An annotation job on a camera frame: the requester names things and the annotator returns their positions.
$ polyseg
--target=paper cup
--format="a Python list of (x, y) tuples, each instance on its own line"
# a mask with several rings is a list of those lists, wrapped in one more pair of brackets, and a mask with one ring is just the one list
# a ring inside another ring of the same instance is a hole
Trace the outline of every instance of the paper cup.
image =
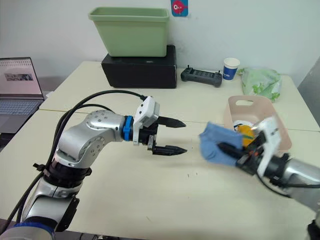
[(224, 59), (223, 79), (232, 80), (235, 77), (236, 71), (240, 65), (240, 61), (233, 57)]

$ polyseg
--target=laptop keyboard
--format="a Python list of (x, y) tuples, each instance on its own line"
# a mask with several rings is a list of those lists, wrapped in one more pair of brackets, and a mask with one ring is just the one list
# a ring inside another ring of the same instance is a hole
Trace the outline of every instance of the laptop keyboard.
[(0, 114), (29, 115), (39, 101), (0, 101)]

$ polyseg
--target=black box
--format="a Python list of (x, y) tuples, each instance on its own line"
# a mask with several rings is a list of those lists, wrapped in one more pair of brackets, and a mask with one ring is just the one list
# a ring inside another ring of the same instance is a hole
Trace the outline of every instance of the black box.
[(102, 69), (115, 88), (175, 89), (176, 47), (168, 45), (165, 57), (112, 57), (103, 59)]

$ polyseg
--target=black cable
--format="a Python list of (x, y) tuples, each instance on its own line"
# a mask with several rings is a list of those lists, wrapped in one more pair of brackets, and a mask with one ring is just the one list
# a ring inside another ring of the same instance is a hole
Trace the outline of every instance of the black cable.
[[(78, 110), (78, 109), (82, 109), (82, 108), (87, 108), (87, 107), (98, 107), (98, 108), (102, 108), (102, 109), (105, 109), (105, 110), (108, 110), (108, 111), (111, 111), (111, 112), (114, 113), (114, 111), (112, 111), (110, 108), (108, 108), (108, 107), (106, 107), (106, 106), (103, 106), (103, 105), (100, 105), (100, 104), (84, 104), (84, 105), (82, 105), (82, 106), (79, 106), (79, 107), (77, 108), (77, 110)], [(60, 118), (58, 124), (56, 125), (56, 129), (55, 129), (53, 141), (56, 139), (56, 137), (57, 137), (57, 132), (58, 132), (58, 130), (60, 129), (62, 122), (65, 120), (65, 117), (66, 117), (66, 115), (68, 114), (68, 112), (69, 112), (69, 111), (67, 111), (66, 113), (63, 114), (63, 116)], [(20, 223), (20, 221), (21, 221), (22, 212), (23, 212), (23, 210), (24, 210), (25, 203), (26, 203), (26, 201), (27, 201), (28, 195), (25, 196), (25, 198), (22, 200), (21, 205), (20, 205), (20, 207), (19, 207), (18, 214), (17, 214), (17, 216), (16, 216), (16, 223), (17, 223), (17, 224)]]
[(256, 151), (253, 152), (253, 154), (251, 155), (251, 157), (253, 158), (253, 163), (255, 164), (255, 174), (257, 176), (257, 178), (259, 179), (259, 181), (262, 183), (262, 185), (264, 185), (267, 189), (269, 189), (271, 192), (277, 194), (277, 195), (280, 195), (282, 197), (285, 197), (285, 198), (291, 198), (288, 194), (285, 194), (285, 193), (282, 193), (282, 192), (279, 192), (275, 189), (273, 189), (272, 187), (270, 187), (268, 184), (265, 183), (265, 181), (259, 176), (259, 173), (258, 173), (258, 165), (257, 165), (257, 158), (255, 156), (255, 153)]
[(59, 128), (59, 130), (57, 131), (56, 133), (56, 138), (54, 139), (53, 141), (53, 145), (52, 145), (52, 148), (51, 148), (51, 152), (50, 152), (50, 155), (49, 155), (49, 158), (45, 164), (45, 168), (48, 169), (48, 167), (50, 166), (51, 162), (52, 162), (52, 159), (55, 155), (55, 152), (56, 152), (56, 149), (57, 149), (57, 146), (58, 146), (58, 143), (59, 143), (59, 139), (61, 137), (61, 134), (68, 122), (68, 120), (70, 119), (70, 117), (72, 116), (72, 114), (80, 107), (82, 106), (83, 104), (85, 104), (87, 101), (95, 98), (95, 97), (98, 97), (98, 96), (101, 96), (101, 95), (105, 95), (105, 94), (130, 94), (130, 95), (134, 95), (134, 96), (137, 96), (139, 97), (141, 100), (145, 100), (147, 97), (146, 96), (143, 96), (143, 95), (140, 95), (136, 92), (133, 92), (133, 91), (127, 91), (127, 90), (106, 90), (106, 91), (100, 91), (100, 92), (97, 92), (97, 93), (94, 93), (88, 97), (86, 97), (85, 99), (81, 100), (80, 102), (78, 102), (71, 110), (69, 110), (69, 112), (66, 114), (65, 118), (64, 118), (64, 121), (61, 123), (61, 126)]
[(259, 176), (258, 172), (256, 172), (256, 176), (258, 177), (258, 179), (260, 180), (260, 182), (267, 188), (269, 189), (271, 192), (275, 193), (275, 194), (278, 194), (282, 197), (285, 197), (285, 198), (291, 198), (288, 194), (285, 194), (285, 193), (282, 193), (282, 192), (279, 192), (277, 190), (274, 190), (273, 188), (271, 188), (270, 186), (268, 186), (268, 184), (265, 183), (265, 181)]
[(294, 184), (287, 183), (279, 185), (281, 188), (301, 188), (301, 189), (320, 189), (320, 184)]
[[(86, 97), (85, 99), (81, 100), (80, 102), (78, 102), (71, 110), (67, 111), (59, 120), (58, 124), (57, 124), (57, 128), (55, 130), (54, 133), (54, 139), (53, 139), (53, 144), (52, 144), (52, 148), (51, 148), (51, 152), (49, 155), (49, 158), (45, 164), (45, 169), (47, 169), (54, 157), (55, 151), (57, 149), (58, 143), (59, 143), (59, 139), (62, 135), (62, 132), (68, 122), (68, 120), (70, 119), (70, 117), (72, 116), (72, 114), (80, 109), (80, 108), (84, 108), (84, 103), (86, 103), (87, 101), (101, 96), (101, 95), (105, 95), (105, 94), (113, 94), (113, 93), (121, 93), (121, 94), (130, 94), (130, 95), (134, 95), (139, 97), (141, 100), (145, 100), (147, 97), (141, 94), (138, 94), (136, 92), (133, 91), (127, 91), (127, 90), (106, 90), (106, 91), (100, 91), (97, 93), (94, 93), (88, 97)], [(98, 104), (87, 104), (86, 107), (98, 107)], [(20, 200), (18, 201), (18, 203), (15, 205), (13, 211), (11, 212), (10, 216), (8, 217), (7, 221), (5, 222), (5, 224), (3, 225), (1, 231), (0, 231), (0, 235), (4, 233), (4, 231), (8, 228), (8, 226), (10, 225), (12, 219), (14, 218), (15, 214), (17, 213), (17, 211), (21, 208), (21, 213), (23, 211), (23, 207), (24, 204), (28, 198), (28, 195), (30, 194), (32, 188), (36, 185), (36, 183), (39, 181), (40, 178), (42, 178), (42, 176), (44, 175), (43, 171), (39, 173), (39, 175), (33, 180), (33, 182), (29, 185), (29, 187), (27, 188), (27, 190), (24, 192), (24, 194), (22, 195), (22, 197), (20, 198)]]
[(25, 203), (26, 203), (26, 200), (28, 198), (28, 195), (24, 196), (22, 202), (21, 202), (21, 205), (19, 207), (19, 210), (18, 210), (18, 213), (16, 215), (16, 223), (19, 224), (20, 221), (21, 221), (21, 216), (22, 216), (22, 212), (24, 210), (24, 206), (25, 206)]
[[(108, 110), (108, 111), (111, 111), (111, 112), (115, 113), (115, 112), (112, 111), (110, 108), (108, 108), (108, 107), (106, 107), (106, 106), (103, 106), (103, 105), (100, 105), (100, 104), (84, 104), (84, 105), (82, 105), (82, 106), (79, 106), (79, 107), (77, 108), (77, 110), (78, 110), (78, 109), (82, 109), (82, 108), (87, 108), (87, 107), (98, 107), (98, 108), (102, 108), (102, 109), (105, 109), (105, 110)], [(68, 113), (69, 113), (69, 111), (65, 112), (65, 113), (63, 114), (63, 116), (60, 118), (58, 124), (56, 125), (53, 141), (54, 141), (54, 139), (56, 139), (56, 136), (57, 136), (57, 133), (58, 133), (60, 127), (61, 127), (61, 124), (62, 124), (62, 122), (65, 120), (66, 115), (67, 115)]]
[(8, 217), (7, 221), (3, 225), (3, 227), (2, 227), (2, 229), (0, 231), (0, 235), (3, 234), (5, 232), (5, 230), (8, 228), (8, 226), (10, 225), (10, 223), (11, 223), (12, 219), (14, 218), (16, 212), (18, 211), (22, 201), (25, 199), (26, 196), (29, 195), (29, 193), (32, 190), (32, 188), (36, 185), (36, 183), (39, 181), (39, 179), (42, 178), (43, 175), (44, 175), (44, 173), (40, 172), (38, 174), (38, 176), (36, 176), (35, 179), (32, 181), (32, 183), (29, 185), (29, 187), (26, 189), (26, 191), (24, 192), (24, 194), (22, 195), (22, 197), (20, 198), (18, 203), (15, 205), (15, 207), (14, 207), (13, 211), (11, 212), (10, 216)]
[(79, 240), (82, 239), (83, 235), (84, 235), (84, 233), (81, 233), (81, 234), (80, 234)]

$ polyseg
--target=yellow object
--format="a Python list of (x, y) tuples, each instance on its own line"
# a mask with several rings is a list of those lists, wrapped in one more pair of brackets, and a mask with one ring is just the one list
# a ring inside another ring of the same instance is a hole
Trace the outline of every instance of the yellow object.
[(244, 147), (247, 147), (255, 139), (254, 132), (251, 130), (251, 127), (248, 125), (239, 125), (236, 130), (239, 133), (243, 134), (242, 144)]

